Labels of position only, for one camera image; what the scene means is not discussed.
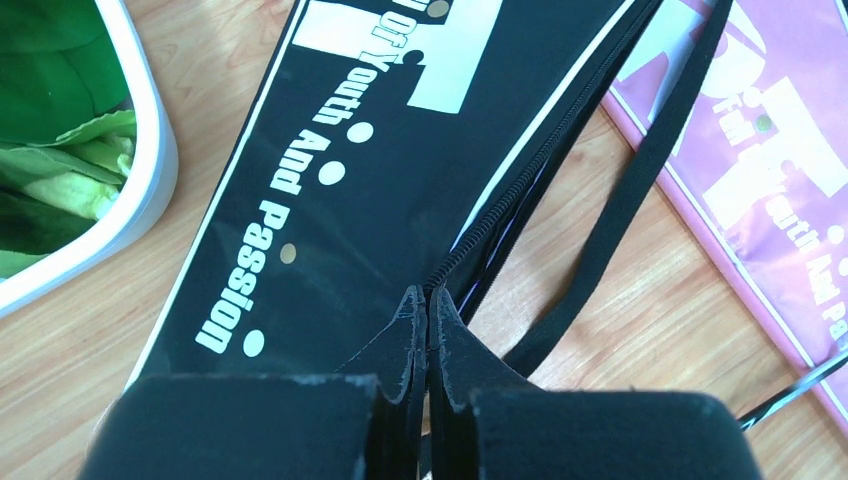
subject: white dot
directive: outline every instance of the white dot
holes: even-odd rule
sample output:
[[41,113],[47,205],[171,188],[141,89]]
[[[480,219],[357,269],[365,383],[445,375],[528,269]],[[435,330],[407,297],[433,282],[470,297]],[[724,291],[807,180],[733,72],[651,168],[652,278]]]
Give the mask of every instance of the white dot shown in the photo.
[[295,258],[297,258],[297,247],[293,243],[283,245],[280,250],[280,261],[286,265],[291,265]]
[[244,337],[244,354],[253,358],[265,348],[265,335],[259,330],[251,330]]
[[436,0],[427,7],[427,15],[433,18],[444,17],[450,10],[450,4],[445,0]]
[[839,225],[834,225],[827,229],[827,239],[834,245],[839,245],[845,240],[845,229]]
[[318,170],[318,181],[321,185],[335,185],[344,178],[344,164],[342,162],[327,162]]
[[364,143],[374,135],[374,126],[368,122],[359,122],[347,129],[347,139],[353,143]]
[[758,88],[750,87],[742,92],[742,101],[748,108],[757,108],[763,103],[763,94]]

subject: gold dot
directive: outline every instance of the gold dot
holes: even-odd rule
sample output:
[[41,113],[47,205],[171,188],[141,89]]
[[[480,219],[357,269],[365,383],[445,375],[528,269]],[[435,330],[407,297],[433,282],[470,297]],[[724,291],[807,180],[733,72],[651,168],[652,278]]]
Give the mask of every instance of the gold dot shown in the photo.
[[287,243],[283,245],[283,249],[280,250],[280,261],[289,265],[294,262],[295,257],[297,257],[297,248],[295,248],[294,244]]
[[448,10],[450,10],[450,4],[448,2],[445,0],[436,0],[427,7],[427,15],[433,18],[444,17],[448,13]]

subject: zipper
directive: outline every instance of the zipper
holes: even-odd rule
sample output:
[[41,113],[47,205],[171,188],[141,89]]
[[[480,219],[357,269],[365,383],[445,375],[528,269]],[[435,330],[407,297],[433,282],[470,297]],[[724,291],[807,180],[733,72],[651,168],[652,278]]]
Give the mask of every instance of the zipper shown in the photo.
[[[451,250],[439,268],[430,275],[427,282],[424,284],[424,294],[426,297],[429,298],[430,293],[434,288],[439,285],[443,285],[447,281],[451,272],[457,267],[457,265],[460,264],[460,262],[462,262],[471,250],[473,250],[474,247],[476,247],[480,241],[486,237],[489,231],[498,224],[501,217],[510,210],[510,207],[513,206],[516,200],[525,198],[530,193],[529,190],[535,184],[535,180],[539,172],[545,167],[545,165],[548,164],[557,144],[559,144],[563,136],[569,131],[569,128],[574,123],[577,114],[586,106],[589,97],[597,88],[599,80],[606,75],[610,64],[618,59],[621,50],[623,50],[624,47],[630,43],[633,36],[645,26],[644,23],[646,17],[649,17],[652,12],[656,10],[655,4],[656,2],[651,2],[642,10],[622,38],[615,44],[615,46],[613,46],[613,49],[604,58],[604,61],[601,62],[601,66],[596,70],[594,75],[592,75],[586,86],[583,87],[583,90],[581,90],[577,100],[571,105],[551,134],[545,139],[542,147],[533,155],[533,159],[527,167],[524,168],[521,175],[513,181],[507,191],[501,195],[498,201],[492,205],[486,214],[479,218],[479,220],[475,221],[471,228],[462,235],[462,238],[457,243],[456,247]],[[506,247],[507,257],[512,253],[514,247],[514,242],[510,242]],[[492,283],[494,283],[494,280],[497,279],[498,275],[500,275],[502,266],[503,265],[501,264],[496,267],[497,271],[492,277],[492,281],[483,286],[482,295],[485,295],[488,292]]]

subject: wood grain surface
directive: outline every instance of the wood grain surface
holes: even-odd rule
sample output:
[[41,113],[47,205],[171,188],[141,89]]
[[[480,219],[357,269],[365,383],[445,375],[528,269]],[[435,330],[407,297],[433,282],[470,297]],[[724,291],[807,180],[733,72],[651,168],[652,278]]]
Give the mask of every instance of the wood grain surface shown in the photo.
[[[137,243],[0,320],[0,478],[78,471],[173,285],[291,7],[127,3],[176,132],[176,193]],[[471,324],[495,352],[506,352],[562,290],[630,156],[599,111]],[[603,284],[531,380],[549,389],[698,390],[742,413],[794,378],[655,189]],[[767,478],[848,471],[848,442],[812,396],[749,438]]]

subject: shoulder strap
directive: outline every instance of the shoulder strap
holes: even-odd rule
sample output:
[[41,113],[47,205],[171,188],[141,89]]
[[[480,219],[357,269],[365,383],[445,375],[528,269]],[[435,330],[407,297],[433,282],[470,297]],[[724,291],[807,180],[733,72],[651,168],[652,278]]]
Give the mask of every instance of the shoulder strap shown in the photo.
[[574,279],[557,305],[536,322],[504,361],[529,376],[551,353],[595,291],[624,233],[671,154],[724,32],[733,0],[717,0],[680,79],[616,184],[577,260]]

